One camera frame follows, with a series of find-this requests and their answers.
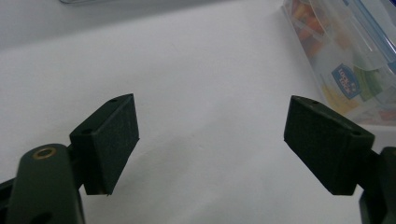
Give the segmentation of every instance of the plastic container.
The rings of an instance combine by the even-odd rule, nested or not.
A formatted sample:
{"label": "plastic container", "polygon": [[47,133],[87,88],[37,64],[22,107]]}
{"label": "plastic container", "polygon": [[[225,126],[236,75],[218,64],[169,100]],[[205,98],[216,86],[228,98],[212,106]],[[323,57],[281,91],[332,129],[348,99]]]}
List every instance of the plastic container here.
{"label": "plastic container", "polygon": [[396,126],[396,6],[285,0],[327,105],[359,124]]}

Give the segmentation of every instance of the textured grip surface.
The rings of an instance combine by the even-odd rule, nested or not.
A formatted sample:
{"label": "textured grip surface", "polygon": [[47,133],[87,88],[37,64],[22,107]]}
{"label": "textured grip surface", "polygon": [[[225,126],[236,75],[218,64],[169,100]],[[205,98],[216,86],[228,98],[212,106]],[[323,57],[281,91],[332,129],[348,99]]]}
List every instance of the textured grip surface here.
{"label": "textured grip surface", "polygon": [[285,141],[322,185],[334,195],[352,195],[356,173],[375,140],[325,105],[292,96]]}
{"label": "textured grip surface", "polygon": [[87,194],[111,194],[139,140],[134,96],[106,102],[70,133],[70,140],[83,159]]}

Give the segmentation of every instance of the white table surface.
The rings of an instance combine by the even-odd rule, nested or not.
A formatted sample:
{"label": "white table surface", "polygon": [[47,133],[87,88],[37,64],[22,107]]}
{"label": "white table surface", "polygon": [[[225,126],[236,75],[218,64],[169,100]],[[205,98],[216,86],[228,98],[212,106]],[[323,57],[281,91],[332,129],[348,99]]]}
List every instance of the white table surface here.
{"label": "white table surface", "polygon": [[87,223],[360,223],[361,189],[332,196],[283,141],[290,96],[320,96],[281,5],[2,0],[0,181],[132,92],[141,140],[113,195],[80,190]]}

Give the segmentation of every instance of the screw hole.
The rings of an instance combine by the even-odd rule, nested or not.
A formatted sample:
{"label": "screw hole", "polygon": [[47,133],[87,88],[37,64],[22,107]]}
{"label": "screw hole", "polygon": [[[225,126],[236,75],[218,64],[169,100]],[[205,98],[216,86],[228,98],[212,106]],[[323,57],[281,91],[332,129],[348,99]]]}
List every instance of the screw hole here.
{"label": "screw hole", "polygon": [[92,132],[92,129],[86,129],[84,131],[82,131],[82,134],[90,134]]}
{"label": "screw hole", "polygon": [[356,136],[360,136],[360,135],[361,135],[360,132],[356,132],[356,131],[352,132],[352,134],[353,134],[353,135],[356,135]]}
{"label": "screw hole", "polygon": [[40,148],[38,151],[33,154],[33,158],[35,160],[43,160],[48,157],[51,157],[55,154],[56,149],[54,147],[44,147]]}
{"label": "screw hole", "polygon": [[34,217],[30,221],[30,224],[45,224],[48,223],[51,219],[52,219],[52,213],[46,212]]}

